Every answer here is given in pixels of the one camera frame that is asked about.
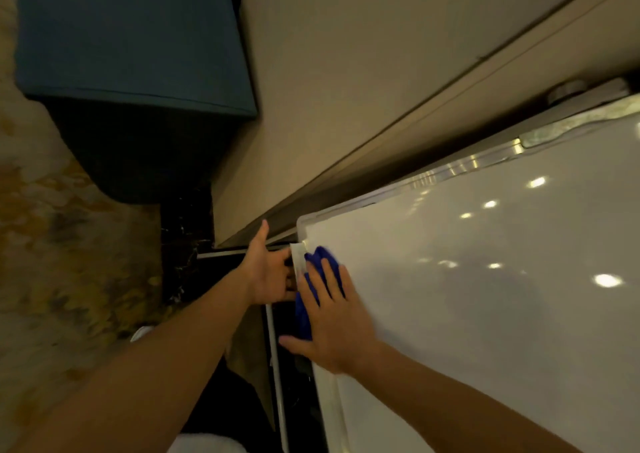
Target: whiteboard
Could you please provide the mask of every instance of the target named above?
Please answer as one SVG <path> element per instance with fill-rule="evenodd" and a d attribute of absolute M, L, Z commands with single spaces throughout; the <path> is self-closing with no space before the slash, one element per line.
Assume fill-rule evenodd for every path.
<path fill-rule="evenodd" d="M 298 233 L 348 267 L 382 340 L 585 452 L 636 451 L 638 110 L 632 96 L 546 126 Z M 431 451 L 354 380 L 314 370 L 332 451 L 340 434 L 341 451 Z"/>

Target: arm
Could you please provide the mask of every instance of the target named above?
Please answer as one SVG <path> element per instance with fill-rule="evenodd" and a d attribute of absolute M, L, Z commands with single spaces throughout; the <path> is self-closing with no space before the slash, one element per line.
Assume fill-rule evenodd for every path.
<path fill-rule="evenodd" d="M 247 307 L 291 297 L 289 250 L 268 253 L 268 230 L 265 221 L 240 267 L 98 369 L 12 451 L 167 451 Z"/>
<path fill-rule="evenodd" d="M 436 452 L 579 451 L 486 394 L 377 340 L 344 266 L 340 266 L 344 297 L 326 260 L 323 269 L 331 295 L 313 266 L 308 263 L 307 267 L 320 302 L 301 280 L 299 291 L 311 321 L 313 342 L 283 336 L 280 344 L 334 374 L 353 376 Z"/>

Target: cleaning cloth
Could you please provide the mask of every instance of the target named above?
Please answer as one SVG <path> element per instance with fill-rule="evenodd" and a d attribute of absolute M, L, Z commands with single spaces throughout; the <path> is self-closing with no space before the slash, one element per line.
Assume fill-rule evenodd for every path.
<path fill-rule="evenodd" d="M 324 282 L 324 287 L 327 289 L 329 295 L 331 295 L 331 292 L 329 292 L 329 288 L 326 284 L 326 277 L 324 275 L 324 270 L 321 263 L 322 259 L 327 259 L 327 261 L 329 261 L 329 266 L 333 271 L 333 275 L 335 276 L 336 281 L 338 281 L 340 292 L 342 293 L 342 296 L 344 296 L 344 290 L 342 289 L 342 280 L 340 279 L 340 272 L 338 271 L 339 264 L 338 261 L 336 261 L 336 259 L 333 257 L 333 255 L 325 247 L 322 246 L 316 247 L 316 250 L 313 254 L 305 253 L 305 261 L 309 261 L 314 265 L 316 271 L 318 271 L 318 274 L 320 274 L 320 277 Z M 311 293 L 313 293 L 314 297 L 316 298 L 316 302 L 320 304 L 320 302 L 318 301 L 318 293 L 316 291 L 316 288 L 311 283 L 311 279 L 309 279 L 308 272 L 305 273 L 305 279 L 307 280 L 309 289 L 311 289 Z M 309 322 L 309 315 L 307 314 L 307 309 L 305 308 L 305 304 L 302 302 L 300 294 L 296 296 L 296 321 L 298 323 L 299 337 L 304 340 L 311 340 L 311 323 Z"/>

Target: whiteboard frame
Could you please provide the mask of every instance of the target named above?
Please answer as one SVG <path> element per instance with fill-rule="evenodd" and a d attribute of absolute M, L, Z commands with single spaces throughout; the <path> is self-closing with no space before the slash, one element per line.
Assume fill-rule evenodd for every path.
<path fill-rule="evenodd" d="M 640 94 L 635 94 L 613 103 L 587 110 L 537 129 L 525 132 L 521 136 L 488 150 L 480 151 L 469 157 L 453 160 L 433 170 L 428 170 L 368 194 L 334 205 L 319 212 L 302 215 L 298 218 L 298 238 L 301 245 L 292 246 L 294 259 L 302 257 L 308 249 L 307 227 L 325 221 L 336 215 L 372 205 L 416 189 L 429 190 L 437 184 L 455 176 L 478 171 L 492 165 L 522 158 L 551 145 L 559 144 L 596 130 L 597 123 L 619 119 L 640 112 Z M 337 378 L 335 375 L 313 363 L 316 379 L 316 392 L 323 416 L 324 432 L 330 453 L 351 453 L 344 412 L 340 401 Z"/>

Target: person's right hand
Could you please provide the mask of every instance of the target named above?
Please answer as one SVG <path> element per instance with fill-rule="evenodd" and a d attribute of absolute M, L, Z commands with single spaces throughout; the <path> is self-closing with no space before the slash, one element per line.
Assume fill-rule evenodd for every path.
<path fill-rule="evenodd" d="M 347 268 L 340 266 L 344 296 L 340 293 L 331 266 L 322 260 L 329 293 L 313 264 L 307 262 L 309 279 L 316 288 L 316 302 L 306 279 L 300 280 L 298 291 L 305 304 L 313 341 L 281 336 L 280 344 L 289 352 L 316 362 L 334 374 L 354 376 L 370 364 L 378 349 L 373 321 L 356 293 Z"/>

